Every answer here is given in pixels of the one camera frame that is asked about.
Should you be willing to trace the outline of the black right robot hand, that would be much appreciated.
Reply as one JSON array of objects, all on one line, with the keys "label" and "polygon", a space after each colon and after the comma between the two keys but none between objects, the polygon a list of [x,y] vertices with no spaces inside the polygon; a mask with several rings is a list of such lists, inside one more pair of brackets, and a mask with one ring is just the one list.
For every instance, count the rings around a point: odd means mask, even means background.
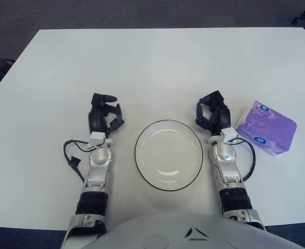
[{"label": "black right robot hand", "polygon": [[[203,116],[202,106],[209,108],[211,116],[209,119]],[[230,110],[224,103],[224,98],[219,91],[199,99],[196,104],[195,123],[204,130],[211,132],[211,135],[219,135],[222,129],[231,127]]]}]

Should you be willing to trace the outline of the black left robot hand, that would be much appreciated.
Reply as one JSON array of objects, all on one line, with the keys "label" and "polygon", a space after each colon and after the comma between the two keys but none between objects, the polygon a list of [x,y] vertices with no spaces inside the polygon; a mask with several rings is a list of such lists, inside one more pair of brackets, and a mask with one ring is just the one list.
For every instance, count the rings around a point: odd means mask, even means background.
[{"label": "black left robot hand", "polygon": [[[125,121],[122,117],[122,110],[119,104],[109,105],[117,101],[117,97],[106,94],[94,93],[91,100],[91,110],[88,114],[89,132],[101,132],[108,138],[111,132],[120,128]],[[115,114],[116,117],[108,125],[106,117]]]}]

